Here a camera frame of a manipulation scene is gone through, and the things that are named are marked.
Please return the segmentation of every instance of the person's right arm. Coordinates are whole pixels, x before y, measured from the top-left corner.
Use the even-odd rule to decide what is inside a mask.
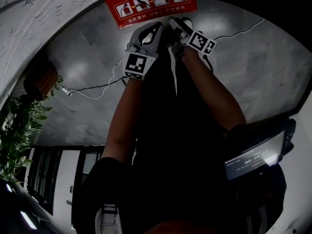
[[[244,114],[233,95],[210,72],[191,47],[184,48],[183,63],[208,105],[215,121],[227,130],[240,124],[247,124]]]

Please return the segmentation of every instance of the white door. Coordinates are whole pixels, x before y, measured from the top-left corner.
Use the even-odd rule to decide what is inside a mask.
[[[55,183],[53,219],[64,233],[75,233],[72,230],[73,186],[79,159],[79,150],[64,150],[58,167]]]

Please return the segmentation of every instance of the gray floor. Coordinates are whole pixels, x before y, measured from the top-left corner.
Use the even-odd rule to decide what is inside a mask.
[[[194,29],[211,38],[231,36],[262,20],[248,11],[216,0],[197,0],[198,11],[179,14],[193,20]],[[160,20],[166,25],[168,18]],[[108,82],[112,68],[132,32],[142,24],[119,30],[106,4],[79,18],[47,47],[50,61],[64,77],[63,86],[84,88]],[[248,122],[294,108],[312,74],[311,53],[286,32],[264,20],[250,32],[220,39],[210,55],[215,75],[232,92]],[[122,76],[116,68],[115,77]],[[62,91],[37,138],[39,145],[105,144],[108,128],[124,90],[113,84],[100,99]],[[103,89],[85,91],[97,97]]]

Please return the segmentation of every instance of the forearm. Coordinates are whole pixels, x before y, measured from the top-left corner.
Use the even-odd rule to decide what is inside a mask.
[[[102,157],[126,163],[132,153],[135,129],[142,99],[143,82],[129,79],[109,128]]]
[[[182,61],[216,122],[228,130],[236,125],[246,124],[244,114],[233,95],[208,70],[195,50],[185,48]]]

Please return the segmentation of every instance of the fire extinguisher instruction sign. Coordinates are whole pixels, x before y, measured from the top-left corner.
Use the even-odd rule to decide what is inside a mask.
[[[196,0],[105,0],[119,28],[197,10]]]

